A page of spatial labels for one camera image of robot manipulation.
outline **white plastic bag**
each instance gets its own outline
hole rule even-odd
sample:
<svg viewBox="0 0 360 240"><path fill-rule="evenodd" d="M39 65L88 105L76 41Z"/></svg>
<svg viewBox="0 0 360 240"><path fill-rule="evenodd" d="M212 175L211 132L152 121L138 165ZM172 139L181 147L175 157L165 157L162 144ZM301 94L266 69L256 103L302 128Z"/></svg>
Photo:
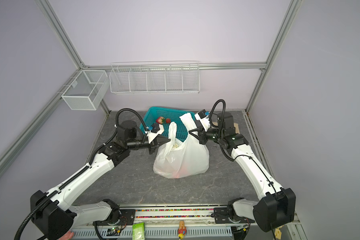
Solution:
<svg viewBox="0 0 360 240"><path fill-rule="evenodd" d="M196 124L190 113L180 117L187 131L195 129ZM209 152L205 145L188 133L181 142L176 138L177 125L171 122L168 130L170 142L160 146L154 163L154 172L166 178L181 178L204 173L209 167Z"/></svg>

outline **teal plastic basket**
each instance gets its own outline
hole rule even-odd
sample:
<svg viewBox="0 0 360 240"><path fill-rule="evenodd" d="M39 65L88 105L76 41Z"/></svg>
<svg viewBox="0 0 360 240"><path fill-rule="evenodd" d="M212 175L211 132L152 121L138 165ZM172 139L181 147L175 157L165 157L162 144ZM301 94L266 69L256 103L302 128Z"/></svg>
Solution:
<svg viewBox="0 0 360 240"><path fill-rule="evenodd" d="M184 142L185 139L187 139L188 131L179 117L186 113L190 113L193 120L195 121L195 114L192 112L159 107L151 107L150 109L148 109L148 112L145 114L143 120L147 126L151 126L154 122L156 122L156 119L158 117L170 118L171 122L176 122L177 124L176 138ZM169 123L164 123L163 126L164 132L162 133L162 135L168 137ZM140 129L144 132L142 124L140 124Z"/></svg>

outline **white wall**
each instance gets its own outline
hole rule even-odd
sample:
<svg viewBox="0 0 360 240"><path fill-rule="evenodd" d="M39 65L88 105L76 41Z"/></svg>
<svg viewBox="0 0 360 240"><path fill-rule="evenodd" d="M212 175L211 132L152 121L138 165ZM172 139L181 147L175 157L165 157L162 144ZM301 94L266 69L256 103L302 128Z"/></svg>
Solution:
<svg viewBox="0 0 360 240"><path fill-rule="evenodd" d="M200 93L115 95L108 91L104 100L110 110L147 110L152 106L178 109L211 109L218 99L227 109L244 109L260 77L259 69L201 70Z"/></svg>
<svg viewBox="0 0 360 240"><path fill-rule="evenodd" d="M290 0L51 0L86 65L266 61Z"/></svg>
<svg viewBox="0 0 360 240"><path fill-rule="evenodd" d="M0 155L75 70L33 0L0 1Z"/></svg>
<svg viewBox="0 0 360 240"><path fill-rule="evenodd" d="M85 164L104 120L102 109L73 111L61 101L0 179L0 240L13 239L29 214L29 198L47 191ZM21 239L43 234L29 222Z"/></svg>
<svg viewBox="0 0 360 240"><path fill-rule="evenodd" d="M250 115L308 239L360 239L360 1L304 1Z"/></svg>

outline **robotic arm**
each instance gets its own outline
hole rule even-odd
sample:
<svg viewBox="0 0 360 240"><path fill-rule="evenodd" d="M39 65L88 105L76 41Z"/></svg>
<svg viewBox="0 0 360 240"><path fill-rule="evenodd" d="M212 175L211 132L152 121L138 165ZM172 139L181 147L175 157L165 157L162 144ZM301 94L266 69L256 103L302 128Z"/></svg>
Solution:
<svg viewBox="0 0 360 240"><path fill-rule="evenodd" d="M223 111L217 114L218 125L215 126L211 122L211 116L220 102L223 103ZM136 114L146 129L145 133L140 131L134 121L127 120L119 124L119 115L123 111ZM225 113L224 100L218 100L211 113L202 110L196 113L195 118L198 128L190 130L189 133L196 137L200 144L206 144L208 140L219 144L224 156L240 165L258 195L259 202L242 198L230 201L226 209L230 221L255 219L265 232L291 222L294 217L295 194L291 189L283 189L272 178L253 154L248 141L243 135L235 133L233 117L230 113ZM147 127L141 116L133 109L121 109L116 114L115 127L116 130L111 138L93 152L85 166L47 192L43 193L39 190L31 196L32 211L20 225L15 240L20 239L29 220L32 220L49 240L58 239L70 229L88 222L103 221L111 225L120 222L122 216L119 206L110 199L104 199L96 204L72 204L100 176L128 157L130 150L148 148L149 154L153 154L159 146L169 142L170 139L161 135L164 132L161 124L154 123Z"/></svg>

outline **white mesh basket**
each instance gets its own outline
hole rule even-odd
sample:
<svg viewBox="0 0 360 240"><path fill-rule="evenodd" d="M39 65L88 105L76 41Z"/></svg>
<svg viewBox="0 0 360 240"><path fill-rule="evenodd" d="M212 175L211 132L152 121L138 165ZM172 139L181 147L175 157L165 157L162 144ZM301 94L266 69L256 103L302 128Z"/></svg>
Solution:
<svg viewBox="0 0 360 240"><path fill-rule="evenodd" d="M115 94L199 93L198 62L126 65L112 63L110 90Z"/></svg>
<svg viewBox="0 0 360 240"><path fill-rule="evenodd" d="M104 70L81 70L61 97L72 110L96 110L109 81Z"/></svg>

